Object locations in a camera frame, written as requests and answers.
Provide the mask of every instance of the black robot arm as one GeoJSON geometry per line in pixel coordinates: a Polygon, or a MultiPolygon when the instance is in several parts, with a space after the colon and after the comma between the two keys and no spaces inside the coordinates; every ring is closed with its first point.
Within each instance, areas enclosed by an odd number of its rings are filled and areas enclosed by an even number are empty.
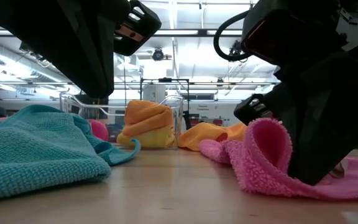
{"type": "Polygon", "coordinates": [[[242,14],[243,56],[278,65],[282,82],[234,114],[245,124],[281,120],[293,144],[288,175],[313,185],[358,145],[358,1],[307,2],[315,7],[260,0],[242,14]]]}
{"type": "Polygon", "coordinates": [[[0,26],[90,97],[104,98],[114,91],[114,52],[132,55],[161,22],[139,1],[0,0],[0,26]]]}

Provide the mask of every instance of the cable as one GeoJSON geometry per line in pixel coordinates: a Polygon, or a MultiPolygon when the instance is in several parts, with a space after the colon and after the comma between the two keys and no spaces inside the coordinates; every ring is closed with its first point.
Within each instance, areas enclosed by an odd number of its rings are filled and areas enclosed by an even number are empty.
{"type": "Polygon", "coordinates": [[[248,61],[248,58],[246,58],[245,60],[239,60],[241,63],[246,63],[248,61]]]}
{"type": "Polygon", "coordinates": [[[48,62],[48,65],[43,65],[38,59],[37,59],[37,63],[39,65],[41,65],[41,67],[43,67],[43,68],[47,68],[47,67],[49,67],[50,64],[52,64],[52,63],[48,62]]]}
{"type": "Polygon", "coordinates": [[[26,52],[26,53],[23,54],[21,57],[19,57],[19,59],[17,59],[17,60],[15,61],[15,63],[18,62],[20,59],[24,58],[24,56],[26,56],[28,53],[29,53],[29,52],[26,52]]]}
{"type": "Polygon", "coordinates": [[[227,55],[225,54],[222,49],[219,46],[219,40],[221,38],[222,32],[228,28],[230,25],[232,25],[233,23],[244,19],[246,16],[248,15],[248,11],[242,12],[230,19],[228,19],[226,22],[224,22],[216,31],[215,36],[214,36],[214,49],[216,51],[216,53],[223,59],[228,60],[228,61],[238,61],[238,60],[244,60],[246,58],[249,58],[252,54],[249,53],[244,53],[242,55],[227,55]]]}

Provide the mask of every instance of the ceiling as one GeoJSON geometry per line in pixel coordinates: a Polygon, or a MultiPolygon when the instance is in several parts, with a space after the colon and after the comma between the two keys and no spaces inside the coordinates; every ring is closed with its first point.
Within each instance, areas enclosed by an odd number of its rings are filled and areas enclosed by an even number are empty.
{"type": "MultiPolygon", "coordinates": [[[[250,3],[256,3],[257,1],[144,0],[141,2],[159,16],[162,22],[161,29],[217,29],[224,21],[248,10],[250,3]]],[[[229,28],[242,29],[242,21],[233,24],[229,28]]],[[[222,37],[220,41],[221,48],[228,53],[235,40],[240,40],[240,37],[222,37]]],[[[143,76],[159,73],[157,78],[173,77],[173,60],[154,62],[149,57],[156,48],[161,48],[166,55],[172,56],[175,54],[179,78],[190,78],[197,82],[215,82],[218,78],[224,78],[225,82],[277,81],[272,76],[276,66],[268,64],[257,57],[249,58],[246,63],[229,63],[216,54],[212,43],[212,37],[151,37],[135,53],[140,59],[136,61],[135,65],[144,67],[143,76]],[[163,70],[150,70],[155,67],[162,67],[163,70]]],[[[69,82],[53,65],[39,64],[34,57],[29,54],[24,55],[19,50],[20,44],[21,41],[15,37],[0,37],[0,55],[7,55],[13,61],[17,61],[16,63],[23,63],[31,69],[36,68],[36,77],[47,78],[47,82],[56,82],[56,80],[69,82]]],[[[129,74],[134,80],[139,80],[140,78],[140,73],[137,70],[127,71],[126,74],[129,74]]],[[[117,69],[114,75],[116,76],[116,82],[121,82],[122,70],[117,69]]]]}

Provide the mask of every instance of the metal frame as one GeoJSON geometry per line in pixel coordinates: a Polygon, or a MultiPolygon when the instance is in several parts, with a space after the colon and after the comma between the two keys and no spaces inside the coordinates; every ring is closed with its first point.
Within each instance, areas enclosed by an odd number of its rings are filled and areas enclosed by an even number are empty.
{"type": "MultiPolygon", "coordinates": [[[[158,79],[143,79],[143,81],[157,81],[158,79]]],[[[172,81],[174,80],[188,80],[186,82],[189,83],[189,85],[206,85],[206,86],[210,86],[210,85],[241,85],[241,86],[254,86],[254,85],[260,85],[260,86],[264,86],[264,85],[276,85],[279,84],[280,82],[190,82],[190,80],[188,78],[180,78],[180,79],[174,79],[172,78],[172,81]]],[[[114,85],[138,85],[141,82],[115,82],[114,85]]],[[[72,82],[0,82],[0,84],[5,84],[5,85],[75,85],[72,82]]]]}
{"type": "Polygon", "coordinates": [[[140,100],[143,99],[142,92],[143,92],[143,82],[144,81],[150,81],[150,83],[153,83],[153,81],[158,81],[159,83],[172,83],[172,81],[176,82],[174,85],[182,85],[180,82],[187,82],[187,110],[190,110],[190,81],[188,78],[141,78],[140,79],[140,100]]]}
{"type": "MultiPolygon", "coordinates": [[[[214,37],[216,29],[160,29],[152,37],[214,37]]],[[[242,29],[226,29],[221,37],[241,37],[242,29]]],[[[15,37],[0,29],[0,37],[15,37]]]]}

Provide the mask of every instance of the terry cloth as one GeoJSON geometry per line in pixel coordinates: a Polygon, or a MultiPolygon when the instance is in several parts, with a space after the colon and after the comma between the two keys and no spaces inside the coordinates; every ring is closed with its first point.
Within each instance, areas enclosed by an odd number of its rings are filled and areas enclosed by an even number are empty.
{"type": "Polygon", "coordinates": [[[289,177],[290,136],[272,119],[251,122],[243,141],[201,141],[200,151],[216,162],[231,164],[241,189],[247,192],[321,200],[358,199],[358,159],[347,159],[343,178],[328,174],[315,186],[289,177]]]}
{"type": "Polygon", "coordinates": [[[110,167],[140,150],[123,152],[92,135],[87,120],[32,105],[0,121],[0,198],[80,180],[101,181],[110,167]]]}
{"type": "Polygon", "coordinates": [[[169,147],[175,142],[173,113],[169,106],[132,100],[125,110],[124,124],[117,137],[117,142],[124,146],[132,146],[131,139],[139,140],[142,147],[169,147]]]}

